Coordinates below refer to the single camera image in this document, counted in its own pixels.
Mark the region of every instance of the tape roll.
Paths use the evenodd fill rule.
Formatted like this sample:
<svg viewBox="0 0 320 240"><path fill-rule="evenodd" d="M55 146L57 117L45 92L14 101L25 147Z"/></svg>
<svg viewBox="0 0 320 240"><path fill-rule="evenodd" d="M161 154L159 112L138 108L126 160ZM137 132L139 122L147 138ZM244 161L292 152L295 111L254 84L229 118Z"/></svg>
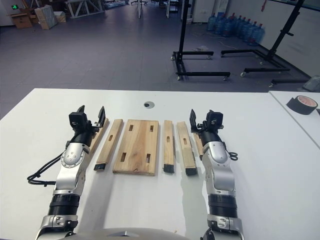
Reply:
<svg viewBox="0 0 320 240"><path fill-rule="evenodd" d="M296 113L303 115L309 115L318 107L318 104L315 100L302 95L291 98L286 105Z"/></svg>

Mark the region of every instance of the gray floor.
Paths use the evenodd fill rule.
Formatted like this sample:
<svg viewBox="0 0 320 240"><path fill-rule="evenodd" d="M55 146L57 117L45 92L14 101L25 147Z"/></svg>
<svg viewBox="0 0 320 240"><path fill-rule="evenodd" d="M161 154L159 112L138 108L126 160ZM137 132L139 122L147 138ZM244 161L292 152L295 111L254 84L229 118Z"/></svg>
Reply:
<svg viewBox="0 0 320 240"><path fill-rule="evenodd" d="M220 51L248 46L236 37L206 32L205 24L192 24L187 26L184 50L206 46L215 55L212 60L201 56L186 60L187 70L231 72L231 76L228 81L222 77L177 81L170 56L179 46L179 16L172 14L166 19L164 9L149 3L143 6L141 19L136 5L126 5L69 19L50 30L42 30L39 25L25 29L2 27L0 119L34 88L268 92L274 78L305 78L294 69L282 74L250 73L240 77L246 67L260 68L260 60L251 54L220 58ZM294 91L298 87L299 84L282 84L274 90Z"/></svg>

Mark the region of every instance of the table surface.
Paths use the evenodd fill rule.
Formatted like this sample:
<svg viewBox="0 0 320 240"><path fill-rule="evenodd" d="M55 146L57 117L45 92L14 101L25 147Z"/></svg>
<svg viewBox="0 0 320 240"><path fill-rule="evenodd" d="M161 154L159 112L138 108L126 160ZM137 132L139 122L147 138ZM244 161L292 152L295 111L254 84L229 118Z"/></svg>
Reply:
<svg viewBox="0 0 320 240"><path fill-rule="evenodd" d="M146 101L155 107L145 108ZM156 176L135 176L112 173L116 155L104 172L93 171L99 145L86 172L76 232L155 228L198 240L208 228L204 167L195 151L198 175L187 177L176 143L175 173L164 173L162 127L164 120L190 127L191 109L198 122L212 109L224 114L219 135L239 155L231 167L246 240L320 239L319 224L310 219L320 214L320 150L269 93L82 89L34 89L0 121L0 238L35 237L53 186L30 185L26 177L64 150L73 136L68 115L81 105L92 121L101 106L111 124L118 118L158 120L159 147ZM59 169L54 165L42 178L55 180Z"/></svg>
<svg viewBox="0 0 320 240"><path fill-rule="evenodd" d="M320 114L314 110L309 115L302 115L287 107L287 103L291 98L295 98L298 95L303 95L315 100L318 103L319 109L320 93L292 91L270 91L270 93L320 149Z"/></svg>

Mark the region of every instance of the black metal stand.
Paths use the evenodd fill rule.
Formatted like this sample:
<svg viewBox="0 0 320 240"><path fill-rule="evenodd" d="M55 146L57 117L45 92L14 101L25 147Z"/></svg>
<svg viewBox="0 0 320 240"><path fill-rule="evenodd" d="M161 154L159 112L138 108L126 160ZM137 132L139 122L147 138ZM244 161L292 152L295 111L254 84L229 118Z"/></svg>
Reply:
<svg viewBox="0 0 320 240"><path fill-rule="evenodd" d="M269 88L273 88L277 84L304 84L309 79L273 79L269 85Z"/></svg>
<svg viewBox="0 0 320 240"><path fill-rule="evenodd" d="M137 0L137 1L132 1L132 2L131 2L131 5L132 5L133 3L137 3L137 4L138 4L138 1L139 1L139 0ZM148 1L141 1L141 3L144 3L144 5L147 5Z"/></svg>
<svg viewBox="0 0 320 240"><path fill-rule="evenodd" d="M175 61L176 65L176 74L177 80L181 79L181 76L224 76L223 80L227 80L230 76L230 72L210 72L210 71L186 71L183 56L184 55L207 55L208 59L211 59L211 56L214 54L213 51L184 51L184 42L185 42L185 35L186 35L186 27L187 27L187 17L188 17L188 8L191 6L189 5L189 0L185 0L184 8L183 8L183 17L182 17L182 28L181 28L181 35L180 35L180 44L179 44L179 51L174 51L171 57L172 61Z"/></svg>
<svg viewBox="0 0 320 240"><path fill-rule="evenodd" d="M221 51L221 57L223 57L225 54L236 54L236 53L254 53L258 57L262 58L262 61L260 62L261 65L264 64L264 61L267 61L271 63L276 68L245 68L243 72L240 74L241 77L244 77L247 73L253 73L253 72L285 72L290 71L289 68L285 67L278 61L274 60L274 56L276 55L277 48L279 47L282 39L285 37L286 34L289 36L293 36L292 33L290 33L290 29L294 22L296 21L298 15L300 14L299 10L302 7L305 0L298 0L297 4L295 5L290 17L286 21L286 24L284 25L283 29L281 30L278 38L276 39L275 43L273 44L272 48L268 51L267 54L261 52L257 49L245 49L245 50L224 50Z"/></svg>

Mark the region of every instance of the wooden slat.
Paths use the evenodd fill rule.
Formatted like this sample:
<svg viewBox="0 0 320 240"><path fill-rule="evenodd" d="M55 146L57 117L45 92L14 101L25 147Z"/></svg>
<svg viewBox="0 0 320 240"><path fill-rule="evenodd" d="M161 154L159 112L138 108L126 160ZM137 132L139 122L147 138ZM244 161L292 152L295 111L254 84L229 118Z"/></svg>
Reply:
<svg viewBox="0 0 320 240"><path fill-rule="evenodd" d="M163 126L163 171L174 173L174 135L172 121L164 120Z"/></svg>
<svg viewBox="0 0 320 240"><path fill-rule="evenodd" d="M200 139L198 133L195 133L195 132L194 132L192 135L193 135L193 139L194 139L195 144L196 144L196 148L197 148L198 153L199 153L199 157L201 158L202 155L204 154L204 153L202 152L203 146L202 146L201 139Z"/></svg>
<svg viewBox="0 0 320 240"><path fill-rule="evenodd" d="M122 125L124 121L122 119L116 119L113 121L111 129L106 137L102 150L99 154L96 164L94 166L95 171L103 171L106 168L106 164L111 159L115 147L118 142L119 135L121 133Z"/></svg>
<svg viewBox="0 0 320 240"><path fill-rule="evenodd" d="M185 173L190 175L197 174L195 156L192 152L192 146L190 142L189 132L187 125L184 121L178 122L176 124L177 131L179 135L180 148L182 152L183 164L185 168Z"/></svg>
<svg viewBox="0 0 320 240"><path fill-rule="evenodd" d="M108 128L108 124L109 124L109 119L106 118L104 120L104 125L102 128L99 129L99 132L97 132L94 136L94 138L91 141L91 145L90 145L90 155L93 156L97 150L97 147L99 146L99 143L104 135L104 133L106 132L106 129Z"/></svg>
<svg viewBox="0 0 320 240"><path fill-rule="evenodd" d="M155 175L158 125L158 121L128 120L113 173Z"/></svg>

